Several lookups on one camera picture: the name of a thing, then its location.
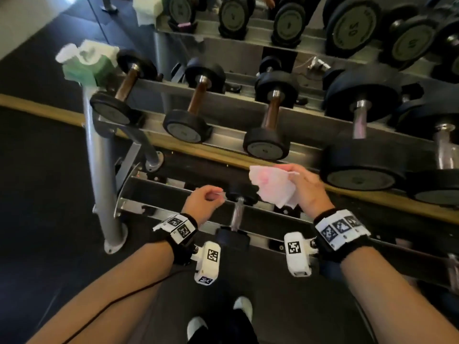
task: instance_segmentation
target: person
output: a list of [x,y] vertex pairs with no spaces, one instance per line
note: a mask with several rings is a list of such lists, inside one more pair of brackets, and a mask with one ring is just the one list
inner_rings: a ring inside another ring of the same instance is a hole
[[[323,220],[338,212],[318,175],[296,164],[275,167],[299,174],[290,175],[290,180],[297,188],[301,209],[314,219],[315,226],[319,226]],[[189,218],[189,222],[198,228],[223,204],[221,192],[221,188],[210,185],[195,190],[187,198],[181,215]],[[93,322],[84,326],[111,301],[162,280],[169,274],[174,261],[183,262],[187,256],[186,246],[173,241],[172,234],[165,233],[162,229],[155,232],[150,243],[146,243],[83,289],[28,343],[66,343],[68,338],[81,328],[84,329],[73,337],[71,343],[126,342],[155,297],[159,283],[111,305]],[[369,241],[367,236],[363,235],[334,251],[321,247],[320,244],[324,244],[323,240],[318,242],[318,249],[320,254],[328,255],[340,263],[347,285],[366,314],[378,342],[459,343],[459,331],[413,289],[404,277],[371,247]],[[239,318],[233,318],[233,324],[245,322],[247,325],[247,321],[252,317],[251,305],[241,299],[235,308],[234,311]],[[199,336],[205,331],[204,321],[195,318],[188,326],[188,339],[192,342],[195,334]]]

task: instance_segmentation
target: shoe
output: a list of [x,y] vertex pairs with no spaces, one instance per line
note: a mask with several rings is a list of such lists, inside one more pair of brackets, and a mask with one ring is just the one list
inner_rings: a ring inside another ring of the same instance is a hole
[[253,307],[249,298],[240,296],[235,302],[233,309],[241,309],[252,323]]
[[195,332],[202,326],[204,326],[205,328],[209,328],[207,327],[207,324],[202,317],[195,316],[190,320],[188,326],[186,327],[186,337],[188,338],[188,341],[192,338]]

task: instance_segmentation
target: yellow wooden baseboard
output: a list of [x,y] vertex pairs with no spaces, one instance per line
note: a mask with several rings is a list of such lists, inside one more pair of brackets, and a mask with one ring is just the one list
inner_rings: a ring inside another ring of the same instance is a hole
[[[33,101],[24,100],[21,98],[15,98],[9,95],[0,94],[0,106],[24,111],[32,115],[50,118],[79,127],[81,127],[84,123],[84,115],[81,113],[69,111],[66,109],[58,109],[56,107],[43,105],[41,103],[35,103]],[[124,135],[123,132],[118,131],[117,135],[126,138],[126,135]],[[188,144],[169,135],[149,133],[148,137],[150,142],[155,146],[182,152],[191,156],[205,158],[211,161],[217,161],[234,167],[248,169],[251,165],[272,165],[272,163],[267,161],[262,161],[260,159],[252,158],[227,150],[221,150],[212,146],[202,144]],[[411,214],[421,215],[453,224],[459,224],[459,212],[441,208],[436,205],[416,202],[407,197],[393,193],[349,191],[335,188],[329,185],[326,185],[326,189],[330,192],[335,192],[337,194],[353,197],[366,202],[387,206],[389,208],[398,209],[400,211],[405,211]]]

